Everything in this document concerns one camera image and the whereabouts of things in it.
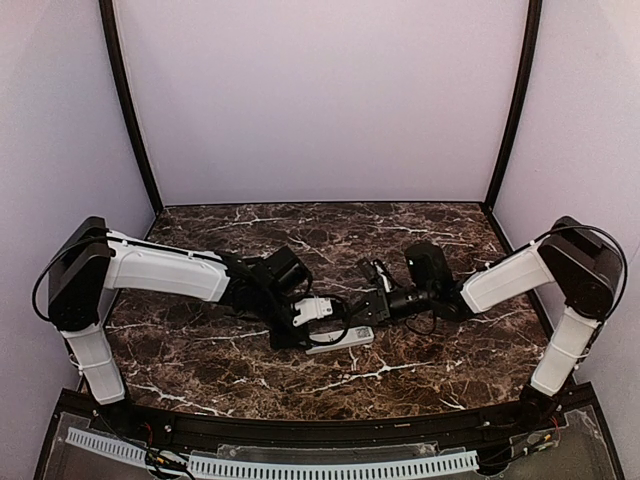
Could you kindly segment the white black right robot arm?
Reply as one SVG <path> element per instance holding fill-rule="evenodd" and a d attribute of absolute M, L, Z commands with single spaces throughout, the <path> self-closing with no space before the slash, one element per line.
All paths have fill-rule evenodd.
<path fill-rule="evenodd" d="M 556 284 L 565 296 L 564 310 L 527 386 L 545 397 L 558 394 L 586 357 L 628 282 L 627 258 L 616 239 L 570 216 L 464 280 L 454 278 L 443 250 L 433 243 L 408 247 L 404 258 L 409 286 L 400 285 L 379 260 L 359 262 L 373 288 L 352 307 L 352 325 L 376 327 L 423 312 L 466 321 L 537 287 Z"/>

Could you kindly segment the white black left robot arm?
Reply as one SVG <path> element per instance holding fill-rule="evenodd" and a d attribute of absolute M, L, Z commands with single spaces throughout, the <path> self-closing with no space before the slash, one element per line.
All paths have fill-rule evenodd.
<path fill-rule="evenodd" d="M 98 312 L 106 290 L 147 290 L 227 306 L 263 321 L 274 349 L 311 344 L 307 328 L 294 323 L 300 309 L 293 295 L 311 274 L 288 247 L 250 258 L 192 251 L 128 237 L 91 216 L 38 279 L 48 283 L 47 309 L 38 315 L 61 333 L 100 405 L 127 396 Z"/>

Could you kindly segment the white remote control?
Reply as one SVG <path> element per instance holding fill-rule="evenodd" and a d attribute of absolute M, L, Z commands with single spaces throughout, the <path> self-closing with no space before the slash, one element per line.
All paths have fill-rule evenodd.
<path fill-rule="evenodd" d="M 311 348 L 305 351 L 308 355 L 314 355 L 334 350 L 370 344 L 374 340 L 374 332 L 369 326 L 349 328 L 347 333 L 343 331 L 330 331 L 326 333 L 312 334 Z"/>

